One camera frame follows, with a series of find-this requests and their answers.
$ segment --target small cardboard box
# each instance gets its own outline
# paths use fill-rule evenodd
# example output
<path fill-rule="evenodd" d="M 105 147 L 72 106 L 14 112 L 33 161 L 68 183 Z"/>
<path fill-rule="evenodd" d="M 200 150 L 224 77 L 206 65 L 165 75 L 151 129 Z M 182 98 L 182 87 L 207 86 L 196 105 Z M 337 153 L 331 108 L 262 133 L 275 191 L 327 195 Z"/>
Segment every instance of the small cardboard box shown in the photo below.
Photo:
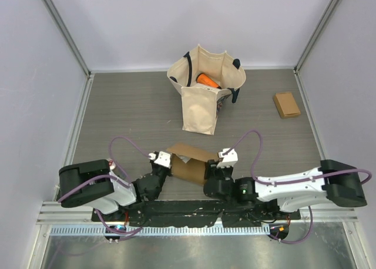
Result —
<path fill-rule="evenodd" d="M 277 93 L 273 97 L 281 118 L 297 117 L 300 110 L 291 92 Z"/>
<path fill-rule="evenodd" d="M 200 185 L 204 185 L 206 181 L 205 163 L 210 159 L 219 159 L 216 153 L 209 153 L 183 143 L 177 143 L 167 151 L 172 153 L 172 176 Z"/>

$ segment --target purple cable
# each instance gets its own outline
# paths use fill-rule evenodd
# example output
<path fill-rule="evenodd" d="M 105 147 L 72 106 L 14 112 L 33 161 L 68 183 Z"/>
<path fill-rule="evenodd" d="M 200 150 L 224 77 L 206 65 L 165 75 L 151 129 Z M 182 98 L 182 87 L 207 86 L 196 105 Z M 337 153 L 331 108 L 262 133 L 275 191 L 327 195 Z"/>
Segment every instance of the purple cable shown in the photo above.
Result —
<path fill-rule="evenodd" d="M 64 196 L 62 196 L 61 198 L 58 199 L 58 203 L 61 203 L 64 199 L 68 198 L 69 196 L 73 195 L 74 193 L 76 193 L 77 191 L 79 191 L 80 189 L 82 189 L 83 187 L 87 186 L 88 184 L 90 184 L 91 182 L 94 182 L 96 180 L 100 180 L 100 179 L 114 179 L 116 180 L 120 185 L 122 185 L 123 187 L 125 188 L 129 188 L 129 186 L 127 186 L 126 184 L 124 184 L 123 182 L 121 181 L 118 181 L 118 177 L 116 176 L 113 176 L 113 175 L 109 175 L 109 174 L 105 174 L 105 175 L 98 175 L 98 176 L 95 176 L 91 179 L 89 179 L 88 181 L 85 181 L 83 182 L 82 184 L 78 185 L 77 187 L 75 187 L 74 189 L 70 190 L 69 192 L 67 192 Z"/>
<path fill-rule="evenodd" d="M 227 152 L 225 152 L 224 155 L 227 155 L 230 151 L 232 151 L 233 149 L 235 149 L 235 147 L 238 144 L 240 144 L 240 142 L 243 141 L 244 138 L 246 136 L 248 136 L 248 134 L 250 134 L 252 132 L 254 132 L 254 133 L 256 133 L 258 135 L 258 138 L 260 139 L 260 146 L 258 148 L 258 153 L 256 155 L 256 158 L 253 160 L 252 165 L 251 165 L 251 177 L 253 178 L 253 180 L 255 180 L 256 182 L 258 182 L 260 184 L 263 184 L 263 185 L 272 185 L 273 183 L 264 182 L 264 181 L 259 180 L 256 177 L 256 175 L 254 174 L 254 167 L 255 167 L 257 161 L 260 158 L 261 152 L 263 151 L 263 137 L 262 137 L 261 133 L 259 131 L 257 131 L 256 129 L 251 129 L 248 132 L 246 132 L 244 135 L 242 135 L 242 137 L 239 139 L 239 141 L 237 141 L 237 143 L 234 146 L 232 146 Z M 274 185 L 296 184 L 296 183 L 307 182 L 307 181 L 316 180 L 316 179 L 320 179 L 320 178 L 326 178 L 326 177 L 331 177 L 331 176 L 343 175 L 343 174 L 352 173 L 352 172 L 361 172 L 361 173 L 366 173 L 368 175 L 368 177 L 366 179 L 364 179 L 363 181 L 361 181 L 361 184 L 364 184 L 364 183 L 368 182 L 372 178 L 372 173 L 370 171 L 366 170 L 366 169 L 348 169 L 348 170 L 341 170 L 341 171 L 326 173 L 326 174 L 322 174 L 322 175 L 318 175 L 318 176 L 312 176 L 312 179 L 311 178 L 304 178 L 304 179 L 296 179 L 296 180 L 285 181 L 285 182 L 274 182 Z"/>
<path fill-rule="evenodd" d="M 302 239 L 300 239 L 300 240 L 297 240 L 297 241 L 284 241 L 284 240 L 281 240 L 281 243 L 283 243 L 283 244 L 299 244 L 299 243 L 302 243 L 303 241 L 305 241 L 306 239 L 308 239 L 308 237 L 310 236 L 310 234 L 312 233 L 312 230 L 313 230 L 313 213 L 312 213 L 312 209 L 311 209 L 310 206 L 308 206 L 308 209 L 310 211 L 311 221 L 310 221 L 310 228 L 308 229 L 307 234 L 305 234 L 305 236 Z M 277 238 L 277 236 L 278 236 L 278 233 L 275 236 L 273 236 L 272 234 L 270 234 L 270 237 L 272 237 L 276 241 L 279 241 L 279 239 Z"/>
<path fill-rule="evenodd" d="M 95 176 L 91 179 L 89 179 L 88 181 L 85 181 L 84 183 L 78 185 L 77 187 L 75 187 L 74 189 L 70 190 L 69 192 L 67 192 L 64 196 L 62 196 L 61 198 L 59 198 L 58 200 L 58 203 L 61 203 L 64 199 L 66 199 L 67 197 L 71 196 L 72 194 L 76 193 L 78 190 L 82 189 L 83 187 L 87 186 L 88 184 L 90 184 L 91 182 L 93 181 L 96 181 L 96 180 L 99 180 L 99 179 L 105 179 L 105 178 L 110 178 L 110 179 L 114 179 L 114 180 L 118 180 L 118 178 L 116 176 L 113 176 L 113 175 L 98 175 L 98 176 Z M 121 181 L 117 181 L 120 185 L 122 185 L 123 187 L 127 187 L 127 185 L 125 185 L 123 182 Z M 103 223 L 103 225 L 106 227 L 107 230 L 115 233 L 115 234 L 120 234 L 120 235 L 124 235 L 125 233 L 127 234 L 131 234 L 131 233 L 134 233 L 134 231 L 136 230 L 133 230 L 133 231 L 130 231 L 130 232 L 125 232 L 125 231 L 116 231 L 112 228 L 110 228 L 106 222 L 104 221 L 103 217 L 102 217 L 102 214 L 101 212 L 96 209 L 95 210 L 98 217 L 99 217 L 99 220 Z"/>
<path fill-rule="evenodd" d="M 110 226 L 108 226 L 105 220 L 103 219 L 102 213 L 98 209 L 95 209 L 95 211 L 99 217 L 100 222 L 102 222 L 102 224 L 106 227 L 107 230 L 109 230 L 110 232 L 113 232 L 114 234 L 118 234 L 118 235 L 127 235 L 127 234 L 132 234 L 132 233 L 137 234 L 139 231 L 142 230 L 142 227 L 139 227 L 138 229 L 135 229 L 133 231 L 115 230 L 113 228 L 110 228 Z"/>
<path fill-rule="evenodd" d="M 117 139 L 124 139 L 124 140 L 127 140 L 128 143 L 130 143 L 133 147 L 135 147 L 144 157 L 147 157 L 147 158 L 150 158 L 149 155 L 147 153 L 145 153 L 141 148 L 139 148 L 135 142 L 133 142 L 132 140 L 130 140 L 129 138 L 127 137 L 124 137 L 124 136 L 116 136 L 115 138 L 112 139 L 112 141 L 110 142 L 110 144 L 108 145 L 108 153 L 110 154 L 110 158 L 113 160 L 113 162 L 116 164 L 116 166 L 120 169 L 120 171 L 125 175 L 126 177 L 126 180 L 128 182 L 131 182 L 132 180 L 130 179 L 128 173 L 125 171 L 125 169 L 120 165 L 120 163 L 115 160 L 115 157 L 113 156 L 113 152 L 112 152 L 112 144 L 115 140 Z"/>

